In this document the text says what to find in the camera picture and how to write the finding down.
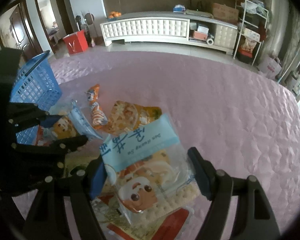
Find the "cartoon eye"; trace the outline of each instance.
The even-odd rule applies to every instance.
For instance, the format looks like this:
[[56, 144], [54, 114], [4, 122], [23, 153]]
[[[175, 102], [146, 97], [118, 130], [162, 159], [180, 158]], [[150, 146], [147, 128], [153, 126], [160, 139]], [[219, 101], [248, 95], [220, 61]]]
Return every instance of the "cartoon eye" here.
[[145, 191], [150, 192], [152, 190], [151, 186], [145, 185]]
[[138, 195], [138, 194], [132, 194], [132, 195], [131, 195], [131, 199], [132, 199], [133, 201], [138, 201], [138, 200], [139, 200], [139, 195]]

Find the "door frame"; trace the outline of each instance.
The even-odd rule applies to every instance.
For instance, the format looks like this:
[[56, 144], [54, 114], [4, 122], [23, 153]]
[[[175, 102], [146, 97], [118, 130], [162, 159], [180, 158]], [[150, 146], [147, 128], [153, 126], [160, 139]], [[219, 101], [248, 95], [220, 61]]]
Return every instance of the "door frame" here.
[[[40, 43], [38, 41], [37, 36], [35, 35], [34, 29], [33, 29], [33, 26], [32, 26], [31, 20], [30, 20], [30, 16], [29, 16], [29, 11], [28, 11], [26, 0], [14, 0], [13, 2], [11, 2], [10, 4], [8, 4], [3, 9], [3, 13], [2, 14], [4, 14], [6, 11], [8, 11], [9, 9], [11, 9], [12, 7], [14, 7], [14, 6], [18, 5], [18, 4], [20, 4], [21, 13], [22, 13], [22, 16], [23, 16], [22, 22], [23, 22], [23, 24], [25, 26], [26, 34], [27, 34], [30, 42], [32, 43], [32, 45], [33, 45], [36, 53], [40, 54], [40, 53], [43, 52], [43, 50], [42, 50], [42, 48], [40, 46]], [[28, 29], [28, 26], [25, 24], [24, 19], [27, 20], [27, 22], [29, 24], [30, 30]], [[0, 36], [0, 47], [1, 48], [4, 47], [2, 39], [1, 39], [1, 36]]]
[[[39, 9], [38, 0], [34, 0], [34, 2], [35, 2], [35, 6], [37, 8], [37, 13], [38, 13], [38, 16], [39, 16], [39, 19], [40, 19], [40, 22], [41, 22], [44, 34], [46, 35], [46, 38], [47, 38], [47, 40], [49, 42], [49, 45], [51, 47], [52, 52], [55, 53], [55, 49], [53, 47], [53, 44], [50, 41], [49, 35], [47, 33], [47, 30], [46, 30], [46, 27], [44, 26], [42, 15], [41, 15], [41, 12], [40, 12], [40, 9]], [[60, 13], [60, 16], [61, 16], [61, 21], [62, 21], [63, 27], [64, 27], [64, 29], [66, 31], [66, 34], [68, 35], [68, 34], [73, 33], [73, 29], [72, 29], [71, 22], [70, 22], [70, 19], [69, 19], [68, 11], [66, 10], [65, 0], [56, 0], [56, 2], [57, 2], [58, 10], [59, 10], [59, 13]]]

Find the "doorway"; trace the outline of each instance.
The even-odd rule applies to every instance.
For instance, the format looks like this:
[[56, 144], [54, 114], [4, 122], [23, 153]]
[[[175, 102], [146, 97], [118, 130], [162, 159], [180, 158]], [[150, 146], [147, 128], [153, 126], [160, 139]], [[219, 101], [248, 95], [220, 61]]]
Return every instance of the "doorway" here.
[[40, 22], [53, 53], [67, 51], [63, 37], [73, 33], [64, 0], [34, 0]]
[[21, 65], [42, 53], [31, 25], [26, 0], [15, 0], [0, 16], [0, 46], [21, 49]]

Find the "orange box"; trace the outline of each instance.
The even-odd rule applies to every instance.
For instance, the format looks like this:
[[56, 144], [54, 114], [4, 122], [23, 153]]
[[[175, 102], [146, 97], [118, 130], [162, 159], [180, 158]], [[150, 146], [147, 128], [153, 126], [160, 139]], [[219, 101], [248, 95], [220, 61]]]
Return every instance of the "orange box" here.
[[212, 14], [217, 20], [225, 21], [236, 25], [238, 23], [239, 10], [226, 5], [213, 3]]
[[199, 32], [197, 32], [197, 31], [194, 31], [192, 37], [194, 37], [194, 38], [197, 39], [197, 40], [206, 41], [207, 38], [208, 38], [208, 35], [205, 34], [205, 33], [199, 33]]
[[84, 30], [67, 35], [63, 38], [63, 41], [67, 45], [69, 54], [83, 52], [88, 48]]

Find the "white tufted cabinet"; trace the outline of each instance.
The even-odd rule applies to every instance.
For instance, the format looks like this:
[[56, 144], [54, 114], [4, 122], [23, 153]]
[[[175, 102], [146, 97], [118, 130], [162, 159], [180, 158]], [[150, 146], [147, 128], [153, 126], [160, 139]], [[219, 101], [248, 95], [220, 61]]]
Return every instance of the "white tufted cabinet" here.
[[[213, 23], [214, 28], [211, 32], [215, 35], [214, 45], [189, 39], [190, 20]], [[106, 22], [100, 26], [106, 46], [115, 40], [171, 42], [218, 49], [229, 54], [233, 52], [238, 32], [235, 25], [205, 17], [170, 12], [125, 14], [120, 17], [120, 20]]]

